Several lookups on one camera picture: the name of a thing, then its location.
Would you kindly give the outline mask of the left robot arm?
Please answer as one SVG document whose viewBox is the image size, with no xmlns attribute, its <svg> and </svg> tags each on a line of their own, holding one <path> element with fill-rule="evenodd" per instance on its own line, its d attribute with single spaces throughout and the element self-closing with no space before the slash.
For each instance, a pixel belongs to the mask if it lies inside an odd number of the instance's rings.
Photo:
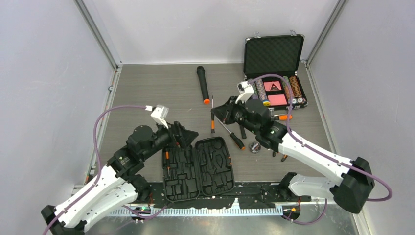
<svg viewBox="0 0 415 235">
<path fill-rule="evenodd" d="M 116 151 L 96 176 L 76 194 L 57 206 L 45 206 L 41 214 L 47 223 L 44 234 L 83 235 L 113 210 L 149 199 L 151 187 L 138 174 L 144 162 L 166 147 L 189 147 L 198 137 L 178 121 L 167 126 L 147 125 L 134 129 L 125 146 Z"/>
</svg>

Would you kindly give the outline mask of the black tool kit case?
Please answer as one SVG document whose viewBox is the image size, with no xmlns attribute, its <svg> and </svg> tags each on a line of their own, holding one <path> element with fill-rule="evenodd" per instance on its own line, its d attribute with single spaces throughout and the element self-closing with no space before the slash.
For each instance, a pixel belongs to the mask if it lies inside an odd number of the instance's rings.
<svg viewBox="0 0 415 235">
<path fill-rule="evenodd" d="M 170 155 L 170 178 L 166 151 Z M 231 157 L 222 137 L 202 139 L 186 149 L 166 147 L 161 158 L 163 182 L 169 186 L 195 184 L 203 194 L 226 192 L 235 186 Z"/>
</svg>

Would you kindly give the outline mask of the thin orange black screwdriver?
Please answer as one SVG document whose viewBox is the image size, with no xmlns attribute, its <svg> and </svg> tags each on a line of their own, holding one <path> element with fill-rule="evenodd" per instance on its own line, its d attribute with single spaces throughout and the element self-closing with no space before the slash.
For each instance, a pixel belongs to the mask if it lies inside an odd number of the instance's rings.
<svg viewBox="0 0 415 235">
<path fill-rule="evenodd" d="M 214 108 L 214 96 L 211 97 L 211 108 Z M 215 115 L 211 113 L 211 133 L 215 133 Z"/>
</svg>

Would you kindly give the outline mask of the small orange black screwdriver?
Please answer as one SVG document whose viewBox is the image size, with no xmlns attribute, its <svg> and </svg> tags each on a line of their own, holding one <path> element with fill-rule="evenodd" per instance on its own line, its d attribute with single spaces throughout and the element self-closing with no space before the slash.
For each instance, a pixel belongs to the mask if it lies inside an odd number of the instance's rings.
<svg viewBox="0 0 415 235">
<path fill-rule="evenodd" d="M 171 175 L 170 175 L 170 173 L 171 173 L 171 171 L 170 171 L 170 155 L 169 155 L 168 151 L 165 152 L 165 158 L 166 158 L 167 174 L 168 174 L 168 177 L 170 178 L 171 177 Z"/>
</svg>

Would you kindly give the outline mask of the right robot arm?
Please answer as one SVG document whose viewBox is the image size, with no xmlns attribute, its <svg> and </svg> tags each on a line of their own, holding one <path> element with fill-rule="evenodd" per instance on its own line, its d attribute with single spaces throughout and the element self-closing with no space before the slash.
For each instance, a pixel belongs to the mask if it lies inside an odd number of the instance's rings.
<svg viewBox="0 0 415 235">
<path fill-rule="evenodd" d="M 274 120 L 260 100 L 241 103 L 231 96 L 212 114 L 224 124 L 238 123 L 255 135 L 263 147 L 293 157 L 321 173 L 322 177 L 305 177 L 288 173 L 279 188 L 282 199 L 292 201 L 297 196 L 314 196 L 334 200 L 351 213 L 360 213 L 375 183 L 369 162 L 338 156 L 302 138 L 295 131 Z"/>
</svg>

